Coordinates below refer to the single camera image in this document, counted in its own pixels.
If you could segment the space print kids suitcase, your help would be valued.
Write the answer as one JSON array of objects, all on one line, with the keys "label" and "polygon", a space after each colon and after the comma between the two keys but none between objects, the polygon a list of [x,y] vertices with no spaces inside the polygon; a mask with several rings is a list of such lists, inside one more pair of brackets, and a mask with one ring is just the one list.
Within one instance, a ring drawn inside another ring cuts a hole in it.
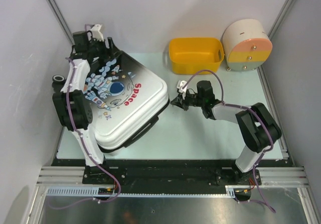
[{"label": "space print kids suitcase", "polygon": [[169,105],[165,81],[123,51],[99,60],[83,92],[92,109],[98,147],[109,154],[143,136]]}]

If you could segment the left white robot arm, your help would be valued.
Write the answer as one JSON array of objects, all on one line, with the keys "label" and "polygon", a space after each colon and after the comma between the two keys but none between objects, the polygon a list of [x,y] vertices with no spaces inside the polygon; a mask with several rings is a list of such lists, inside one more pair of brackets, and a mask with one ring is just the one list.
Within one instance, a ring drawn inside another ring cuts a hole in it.
[{"label": "left white robot arm", "polygon": [[74,45],[69,57],[69,72],[67,77],[53,76],[54,94],[52,100],[62,126],[66,127],[77,139],[88,167],[97,167],[93,177],[104,184],[114,181],[114,187],[120,186],[119,181],[109,169],[102,166],[105,157],[98,147],[94,130],[92,109],[83,92],[85,82],[91,69],[97,66],[99,60],[106,56],[108,48],[105,40],[96,26],[90,30],[73,33]]}]

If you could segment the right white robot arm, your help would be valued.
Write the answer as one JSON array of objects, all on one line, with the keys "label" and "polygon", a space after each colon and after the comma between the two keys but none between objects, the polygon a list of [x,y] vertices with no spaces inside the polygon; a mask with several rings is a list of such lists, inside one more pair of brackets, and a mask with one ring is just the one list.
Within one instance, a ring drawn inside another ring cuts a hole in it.
[{"label": "right white robot arm", "polygon": [[236,184],[244,184],[266,152],[273,149],[274,143],[282,136],[281,129],[266,106],[256,103],[250,107],[225,103],[215,98],[212,85],[207,80],[197,83],[197,92],[187,90],[187,82],[177,83],[177,97],[171,105],[185,111],[189,107],[199,107],[205,118],[237,124],[245,147],[234,161],[230,170],[221,171],[220,177]]}]

